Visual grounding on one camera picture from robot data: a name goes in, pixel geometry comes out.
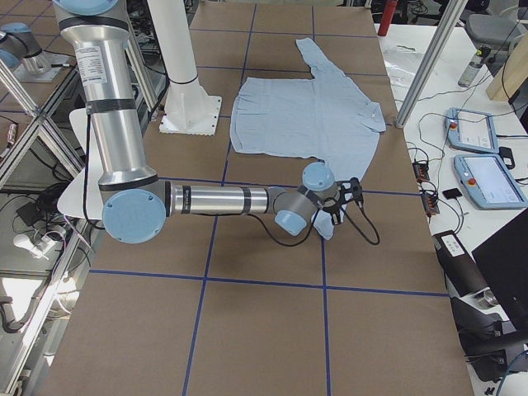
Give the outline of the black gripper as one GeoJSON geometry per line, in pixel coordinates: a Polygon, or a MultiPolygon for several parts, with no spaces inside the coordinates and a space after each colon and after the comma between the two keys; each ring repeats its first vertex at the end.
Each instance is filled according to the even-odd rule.
{"type": "Polygon", "coordinates": [[[346,182],[337,182],[337,192],[334,196],[325,199],[325,212],[330,214],[333,225],[342,223],[341,208],[351,198],[351,191],[346,187],[346,182]]]}

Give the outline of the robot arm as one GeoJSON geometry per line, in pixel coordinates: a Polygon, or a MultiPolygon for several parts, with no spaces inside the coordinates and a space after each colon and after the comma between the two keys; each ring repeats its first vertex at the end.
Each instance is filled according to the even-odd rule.
{"type": "Polygon", "coordinates": [[[23,83],[51,83],[61,70],[73,66],[69,55],[44,51],[22,22],[1,26],[1,60],[23,83]]]}
{"type": "Polygon", "coordinates": [[[155,237],[173,214],[258,218],[272,213],[291,235],[309,232],[320,212],[338,224],[347,189],[323,163],[309,164],[294,191],[279,187],[179,186],[147,164],[125,47],[130,40],[122,1],[57,1],[62,36],[74,48],[86,95],[87,140],[96,141],[105,230],[123,243],[155,237]]]}

